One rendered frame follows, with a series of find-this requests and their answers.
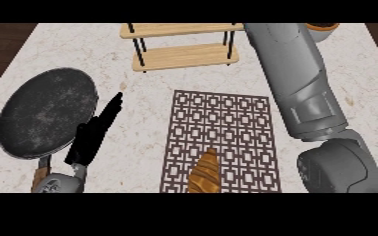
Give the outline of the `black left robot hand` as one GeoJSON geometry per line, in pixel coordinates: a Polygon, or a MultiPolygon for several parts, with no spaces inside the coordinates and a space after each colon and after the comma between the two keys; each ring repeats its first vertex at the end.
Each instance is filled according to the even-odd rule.
{"type": "Polygon", "coordinates": [[[98,154],[105,134],[121,111],[123,93],[119,92],[99,116],[77,126],[74,142],[67,154],[65,163],[88,166],[98,154]]]}

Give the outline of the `brown patterned placemat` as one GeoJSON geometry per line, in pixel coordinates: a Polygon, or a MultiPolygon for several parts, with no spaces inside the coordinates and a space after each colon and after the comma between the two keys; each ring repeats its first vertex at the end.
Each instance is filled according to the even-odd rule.
{"type": "Polygon", "coordinates": [[[178,90],[163,162],[163,193],[185,193],[212,157],[222,193],[278,193],[281,178],[269,99],[178,90]]]}

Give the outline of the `wooden tiered shelf black posts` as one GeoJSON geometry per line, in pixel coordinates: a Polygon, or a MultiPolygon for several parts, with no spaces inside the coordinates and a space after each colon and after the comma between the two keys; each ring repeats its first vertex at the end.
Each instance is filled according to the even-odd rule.
{"type": "Polygon", "coordinates": [[[240,61],[235,32],[241,23],[123,23],[120,37],[135,45],[133,65],[136,72],[197,66],[234,64],[240,61]],[[150,49],[147,38],[222,33],[220,43],[150,49]]]}

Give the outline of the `golden brown croissant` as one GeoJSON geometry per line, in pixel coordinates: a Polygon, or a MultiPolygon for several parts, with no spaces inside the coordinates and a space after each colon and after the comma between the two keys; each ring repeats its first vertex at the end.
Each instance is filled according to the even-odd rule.
{"type": "Polygon", "coordinates": [[[217,193],[220,191],[220,173],[217,152],[207,150],[189,174],[188,191],[191,193],[217,193]]]}

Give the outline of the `grey pot with orange rim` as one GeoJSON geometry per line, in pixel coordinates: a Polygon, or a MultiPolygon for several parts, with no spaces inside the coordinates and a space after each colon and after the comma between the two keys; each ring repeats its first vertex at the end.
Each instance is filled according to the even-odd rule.
{"type": "Polygon", "coordinates": [[[306,24],[312,38],[316,43],[322,42],[339,28],[339,23],[308,23],[306,24]]]}

